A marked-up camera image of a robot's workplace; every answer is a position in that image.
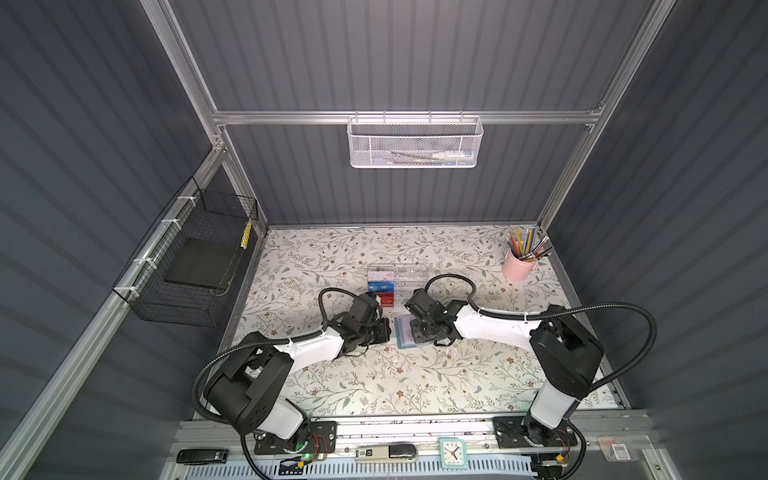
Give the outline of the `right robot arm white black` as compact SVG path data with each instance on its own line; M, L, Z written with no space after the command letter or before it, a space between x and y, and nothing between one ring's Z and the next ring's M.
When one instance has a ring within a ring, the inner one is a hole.
M512 313L473 307L468 301L444 305L425 289L405 302L413 315L414 341L450 346L457 340L486 340L532 352L545 376L524 425L528 434L558 430L588 396L604 354L596 337L565 308Z

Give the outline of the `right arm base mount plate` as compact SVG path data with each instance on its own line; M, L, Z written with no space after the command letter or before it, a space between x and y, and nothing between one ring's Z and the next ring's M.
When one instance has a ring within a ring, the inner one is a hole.
M500 448L555 448L569 450L579 445L570 426L562 422L551 430L531 423L526 416L496 416L492 418L493 433Z

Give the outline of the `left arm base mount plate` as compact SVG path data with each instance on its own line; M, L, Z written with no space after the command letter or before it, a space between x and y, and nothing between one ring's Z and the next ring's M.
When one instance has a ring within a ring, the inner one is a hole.
M253 452L256 455L282 454L329 454L334 453L338 437L338 423L335 421L308 420L288 439L256 432Z

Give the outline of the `blue leather card holder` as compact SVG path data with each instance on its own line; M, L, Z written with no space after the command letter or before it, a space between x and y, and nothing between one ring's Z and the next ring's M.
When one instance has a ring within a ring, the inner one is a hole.
M418 346L411 326L413 320L415 320L413 315L401 315L394 319L396 341L401 350Z

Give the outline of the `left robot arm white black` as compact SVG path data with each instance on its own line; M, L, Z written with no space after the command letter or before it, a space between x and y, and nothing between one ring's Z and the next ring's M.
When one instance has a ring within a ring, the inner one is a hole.
M304 368L351 356L386 343L391 327L377 296L329 287L318 295L322 325L295 337L268 338L259 332L218 354L196 376L195 411L227 424L241 436L266 433L297 450L309 436L308 415L281 397L288 377Z

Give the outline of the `clear acrylic organizer box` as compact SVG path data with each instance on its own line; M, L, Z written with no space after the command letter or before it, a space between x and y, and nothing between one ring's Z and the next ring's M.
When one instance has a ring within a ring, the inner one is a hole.
M425 265L417 263L397 263L397 264L372 264L367 268L369 270L393 270L395 272L395 307L402 305L408 300L413 291L421 288L429 278L429 270ZM373 293L379 304L379 298Z

